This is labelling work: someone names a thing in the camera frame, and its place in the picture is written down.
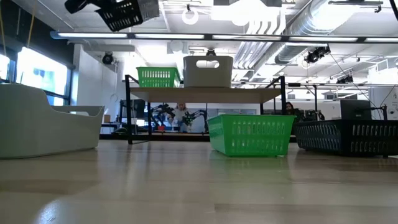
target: computer monitor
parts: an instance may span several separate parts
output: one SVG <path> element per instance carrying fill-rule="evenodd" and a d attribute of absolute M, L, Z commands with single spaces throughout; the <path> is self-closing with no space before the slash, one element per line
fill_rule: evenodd
<path fill-rule="evenodd" d="M 127 118 L 127 105 L 126 100 L 122 100 L 123 112 L 122 118 Z M 144 117 L 144 100 L 131 100 L 131 118 L 143 118 Z"/>
<path fill-rule="evenodd" d="M 368 100 L 341 100 L 342 119 L 372 119 L 371 104 Z"/>

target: white storage bin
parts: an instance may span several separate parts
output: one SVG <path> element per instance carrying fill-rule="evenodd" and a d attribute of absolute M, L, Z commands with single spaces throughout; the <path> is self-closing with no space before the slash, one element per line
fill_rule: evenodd
<path fill-rule="evenodd" d="M 231 88 L 232 57 L 186 56 L 183 60 L 184 87 Z"/>

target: black basket hanging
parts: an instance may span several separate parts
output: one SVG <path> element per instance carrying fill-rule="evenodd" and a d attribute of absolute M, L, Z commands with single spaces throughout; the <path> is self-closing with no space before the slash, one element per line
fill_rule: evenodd
<path fill-rule="evenodd" d="M 398 121 L 331 120 L 294 125 L 300 148 L 343 156 L 398 155 Z"/>
<path fill-rule="evenodd" d="M 111 31 L 116 32 L 159 17 L 157 0 L 124 0 L 96 10 Z"/>

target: window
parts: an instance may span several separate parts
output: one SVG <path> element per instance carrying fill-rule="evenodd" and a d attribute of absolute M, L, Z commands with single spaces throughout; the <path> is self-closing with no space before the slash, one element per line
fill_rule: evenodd
<path fill-rule="evenodd" d="M 25 47 L 18 53 L 18 83 L 65 95 L 67 77 L 68 68 L 61 63 Z"/>
<path fill-rule="evenodd" d="M 8 80 L 10 59 L 4 55 L 0 55 L 0 79 Z"/>

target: green basket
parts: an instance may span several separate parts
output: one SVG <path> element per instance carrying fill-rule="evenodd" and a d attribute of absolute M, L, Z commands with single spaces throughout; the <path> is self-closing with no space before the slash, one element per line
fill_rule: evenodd
<path fill-rule="evenodd" d="M 176 68 L 138 67 L 140 87 L 178 87 L 180 75 Z"/>
<path fill-rule="evenodd" d="M 295 117 L 219 115 L 208 120 L 211 146 L 227 156 L 284 156 Z"/>

